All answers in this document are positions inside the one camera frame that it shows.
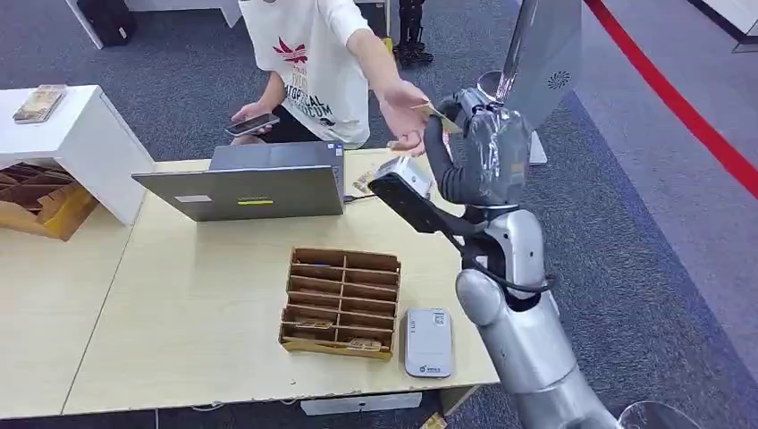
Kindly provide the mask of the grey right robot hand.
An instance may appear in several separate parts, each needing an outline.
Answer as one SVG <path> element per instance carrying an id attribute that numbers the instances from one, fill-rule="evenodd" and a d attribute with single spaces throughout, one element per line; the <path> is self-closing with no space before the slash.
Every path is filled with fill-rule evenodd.
<path id="1" fill-rule="evenodd" d="M 523 116 L 476 88 L 447 96 L 435 109 L 424 145 L 441 196 L 466 206 L 518 205 L 531 147 Z"/>

